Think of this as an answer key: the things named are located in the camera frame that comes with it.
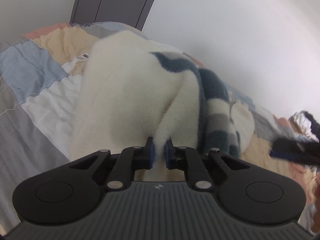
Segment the metal screw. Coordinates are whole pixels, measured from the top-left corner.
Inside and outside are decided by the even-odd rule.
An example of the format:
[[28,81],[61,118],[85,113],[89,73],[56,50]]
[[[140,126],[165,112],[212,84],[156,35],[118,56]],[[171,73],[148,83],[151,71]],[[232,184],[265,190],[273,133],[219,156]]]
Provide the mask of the metal screw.
[[119,189],[123,187],[123,183],[119,180],[112,180],[108,182],[107,186],[112,189]]
[[210,152],[212,152],[212,153],[218,153],[219,151],[220,151],[219,148],[211,148],[210,149]]
[[207,189],[211,186],[212,186],[212,184],[206,180],[200,180],[196,183],[196,187],[200,188],[200,189]]

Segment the blue fabric patch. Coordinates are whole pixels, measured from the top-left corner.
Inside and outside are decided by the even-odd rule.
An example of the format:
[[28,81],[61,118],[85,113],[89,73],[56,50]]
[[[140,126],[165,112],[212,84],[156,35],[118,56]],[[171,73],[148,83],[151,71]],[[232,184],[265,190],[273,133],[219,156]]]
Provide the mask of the blue fabric patch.
[[198,152],[203,152],[203,133],[205,131],[205,122],[206,122],[206,104],[205,96],[201,81],[201,76],[199,74],[199,69],[191,61],[184,58],[169,59],[164,54],[160,52],[152,52],[161,64],[161,66],[169,72],[179,73],[182,71],[190,70],[196,76],[198,86],[199,86],[199,121],[198,121],[198,143],[197,150]]
[[198,71],[201,75],[205,98],[207,100],[219,98],[229,102],[228,91],[220,78],[209,69],[199,68]]
[[46,49],[27,41],[0,53],[0,74],[13,90],[18,102],[37,96],[53,82],[69,76]]
[[117,22],[102,22],[102,23],[97,23],[97,25],[105,28],[105,29],[108,29],[110,31],[124,31],[124,30],[127,30],[127,28],[120,24],[120,23],[117,23]]
[[229,135],[225,131],[214,131],[205,136],[204,153],[211,148],[219,148],[224,153],[229,153]]
[[232,93],[231,98],[240,100],[241,103],[247,104],[248,108],[251,111],[255,111],[256,107],[253,104],[253,101],[248,96],[245,96],[244,94],[240,93],[238,90],[233,88],[232,86],[228,85],[227,83],[224,84],[226,88]]
[[81,27],[88,27],[88,26],[91,26],[91,25],[94,25],[94,23],[86,23],[86,24],[79,24],[79,23],[69,23],[70,26],[74,27],[74,26],[81,26]]

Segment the white fabric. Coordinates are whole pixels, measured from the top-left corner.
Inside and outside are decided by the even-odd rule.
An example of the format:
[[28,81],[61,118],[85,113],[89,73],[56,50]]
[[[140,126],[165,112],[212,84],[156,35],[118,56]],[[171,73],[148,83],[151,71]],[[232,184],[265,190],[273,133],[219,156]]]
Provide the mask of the white fabric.
[[81,75],[65,77],[21,105],[33,124],[67,158],[81,79]]
[[234,126],[240,134],[240,152],[243,153],[251,141],[254,132],[254,120],[248,106],[236,102],[230,110],[231,119]]
[[316,213],[315,204],[314,203],[306,204],[298,221],[299,225],[305,228],[313,236],[316,234],[311,230],[311,227],[313,226],[312,217],[315,213]]
[[319,142],[316,135],[311,132],[311,121],[305,117],[304,111],[296,112],[293,116],[293,121],[299,126],[303,134],[308,136],[308,138]]
[[77,62],[86,61],[87,59],[88,58],[84,56],[74,56],[72,62],[66,62],[61,67],[64,69],[65,72],[69,73],[74,68]]

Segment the blue-gray fur patch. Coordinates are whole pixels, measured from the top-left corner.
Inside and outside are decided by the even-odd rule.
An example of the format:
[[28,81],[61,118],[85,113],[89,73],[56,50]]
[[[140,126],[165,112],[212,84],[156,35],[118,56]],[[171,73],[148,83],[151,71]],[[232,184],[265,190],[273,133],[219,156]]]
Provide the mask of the blue-gray fur patch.
[[211,70],[204,68],[199,68],[198,71],[201,75],[206,100],[219,98],[229,102],[228,91],[217,75]]
[[206,133],[213,131],[226,131],[229,128],[229,117],[226,114],[212,114],[207,117]]
[[203,151],[203,134],[205,132],[205,122],[206,122],[206,103],[205,96],[203,91],[203,84],[201,80],[201,76],[199,74],[198,68],[193,62],[181,57],[181,54],[173,53],[173,52],[152,52],[161,64],[161,66],[169,72],[179,73],[182,71],[190,70],[196,76],[198,86],[199,86],[199,119],[198,119],[198,142],[197,142],[197,150],[199,152]]
[[238,147],[231,144],[229,146],[229,154],[233,157],[239,158],[239,151],[238,151]]
[[236,134],[237,134],[238,145],[240,147],[240,133],[238,131],[236,131]]
[[219,148],[225,153],[229,153],[229,136],[225,131],[214,131],[205,136],[204,153],[211,148]]

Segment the circular button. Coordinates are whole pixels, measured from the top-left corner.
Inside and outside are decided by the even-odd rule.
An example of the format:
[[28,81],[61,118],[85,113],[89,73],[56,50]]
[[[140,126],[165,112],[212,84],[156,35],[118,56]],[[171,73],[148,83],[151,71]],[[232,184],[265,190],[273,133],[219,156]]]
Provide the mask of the circular button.
[[207,189],[211,186],[212,186],[212,184],[208,181],[205,181],[205,180],[200,180],[200,181],[197,181],[197,183],[196,183],[196,187],[200,188],[200,189]]
[[210,151],[213,153],[218,153],[220,151],[220,149],[219,148],[211,148]]
[[266,181],[254,182],[245,191],[249,198],[260,203],[273,203],[283,196],[280,186]]
[[62,202],[73,193],[73,188],[65,182],[55,181],[41,185],[36,190],[36,196],[43,202],[58,203]]
[[123,183],[119,180],[109,181],[107,186],[112,189],[119,189],[123,187]]

